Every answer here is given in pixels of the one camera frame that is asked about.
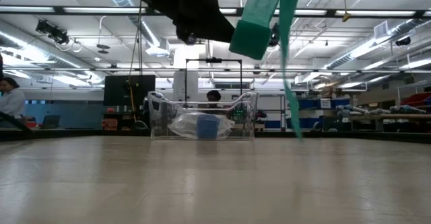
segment air duct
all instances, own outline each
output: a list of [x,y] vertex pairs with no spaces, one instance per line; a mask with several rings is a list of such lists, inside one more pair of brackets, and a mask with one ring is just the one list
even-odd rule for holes
[[[371,65],[368,65],[367,67],[365,67],[363,69],[364,70],[370,70],[370,69],[373,69],[373,68],[376,68],[376,67],[380,67],[380,66],[382,66],[382,65],[384,65],[386,63],[390,63],[390,62],[396,61],[397,59],[399,59],[401,57],[405,57],[407,54],[412,54],[414,52],[417,52],[417,51],[422,50],[422,49],[424,49],[426,47],[429,47],[429,46],[431,46],[431,40],[425,41],[425,42],[423,42],[420,45],[417,45],[415,47],[408,48],[407,50],[404,50],[404,51],[402,51],[402,52],[400,52],[398,54],[394,54],[393,56],[390,56],[390,57],[388,57],[386,59],[380,60],[379,62],[372,63]],[[374,77],[376,75],[374,75],[374,74],[373,75],[367,75],[367,77],[368,78],[369,77]],[[326,87],[334,87],[336,85],[339,85],[340,83],[343,83],[344,81],[352,80],[352,79],[355,79],[355,78],[360,77],[360,76],[362,76],[361,73],[354,73],[352,75],[346,75],[346,76],[343,76],[341,78],[338,78],[338,79],[336,79],[336,80],[328,83],[326,85]]]
[[[119,7],[133,7],[134,4],[132,0],[112,0]],[[139,16],[128,15],[127,18],[138,28],[141,28],[142,36],[145,38],[147,45],[150,47],[146,51],[149,55],[157,57],[167,57],[169,56],[169,42],[165,38],[156,36],[148,27],[145,20],[141,18],[139,21]]]
[[323,69],[334,69],[345,63],[357,59],[358,57],[365,55],[372,50],[376,49],[378,46],[386,44],[388,42],[393,42],[402,38],[403,35],[410,32],[411,30],[423,26],[430,22],[430,20],[425,19],[410,19],[406,22],[399,24],[388,31],[386,36],[375,38],[371,36],[359,43],[356,47],[343,53],[341,56],[333,57],[329,59],[329,62],[323,67]]
[[[0,21],[0,40],[6,42],[2,47],[10,47],[19,50],[19,53],[34,61],[56,61],[64,68],[92,68],[93,66],[85,63],[58,48],[35,38],[20,29]],[[100,80],[106,75],[103,72],[89,72],[86,75],[99,77]]]

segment storage bin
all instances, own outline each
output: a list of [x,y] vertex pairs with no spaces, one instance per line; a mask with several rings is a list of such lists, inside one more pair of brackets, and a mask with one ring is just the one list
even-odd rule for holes
[[[148,93],[151,138],[152,140],[251,140],[255,137],[255,117],[258,97],[257,92],[250,91],[242,94],[233,102],[173,102],[168,100],[162,93],[151,91]],[[170,126],[174,122],[178,123],[180,116],[192,113],[198,113],[199,117],[196,117],[196,121],[194,122],[186,122],[187,125],[185,125],[185,128],[188,130],[188,136],[190,136],[189,133],[194,133],[193,137],[184,137],[184,135],[181,136],[171,130]],[[222,116],[220,123],[216,123],[213,120],[214,117],[211,117],[211,115],[217,115],[218,118]],[[218,127],[218,130],[220,130],[220,127],[226,126],[226,124],[223,124],[224,120],[230,122],[233,127],[222,138],[220,137],[220,132],[218,133],[218,137],[214,137],[216,133],[215,127]]]

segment woman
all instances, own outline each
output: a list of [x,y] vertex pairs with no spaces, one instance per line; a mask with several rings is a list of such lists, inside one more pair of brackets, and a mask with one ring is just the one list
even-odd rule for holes
[[0,98],[0,112],[21,119],[26,105],[26,97],[19,90],[20,86],[12,78],[5,77],[0,81],[3,96]]

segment blue object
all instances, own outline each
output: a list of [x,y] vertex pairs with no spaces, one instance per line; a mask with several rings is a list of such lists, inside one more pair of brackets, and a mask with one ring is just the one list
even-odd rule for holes
[[349,99],[343,99],[343,100],[331,100],[331,108],[335,109],[337,106],[345,106],[350,104]]
[[314,100],[298,100],[298,103],[299,109],[310,109],[316,107]]
[[199,140],[216,140],[220,119],[211,114],[202,114],[197,118],[196,134]]
[[265,121],[265,128],[280,128],[281,122],[279,120],[266,120]]

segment pole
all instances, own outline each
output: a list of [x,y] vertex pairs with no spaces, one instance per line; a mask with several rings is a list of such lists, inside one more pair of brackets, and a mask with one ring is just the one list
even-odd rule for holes
[[185,98],[184,98],[185,107],[188,107],[187,106],[187,64],[189,63],[189,61],[190,61],[190,59],[186,59],[186,70],[185,70],[186,75],[184,76],[184,78],[185,78],[185,90],[184,90],[185,91]]
[[238,62],[240,63],[240,95],[242,95],[242,60],[238,60]]

